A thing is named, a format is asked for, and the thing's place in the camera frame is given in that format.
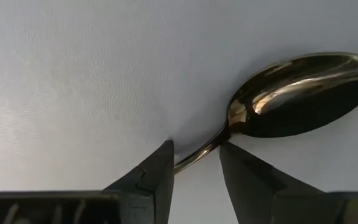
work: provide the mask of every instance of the spoon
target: spoon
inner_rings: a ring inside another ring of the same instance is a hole
[[[232,97],[221,130],[175,164],[179,173],[233,134],[276,138],[327,125],[358,106],[358,55],[324,52],[275,63]]]

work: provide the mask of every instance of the spoon handle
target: spoon handle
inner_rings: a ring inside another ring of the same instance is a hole
[[[222,143],[229,140],[230,137],[231,137],[230,129],[227,126],[225,126],[206,144],[204,144],[195,152],[191,153],[189,156],[186,156],[184,159],[176,163],[173,168],[173,173],[176,175],[183,169],[186,169],[187,167],[193,165],[195,162],[199,161],[204,156],[208,155],[208,153],[216,149]]]

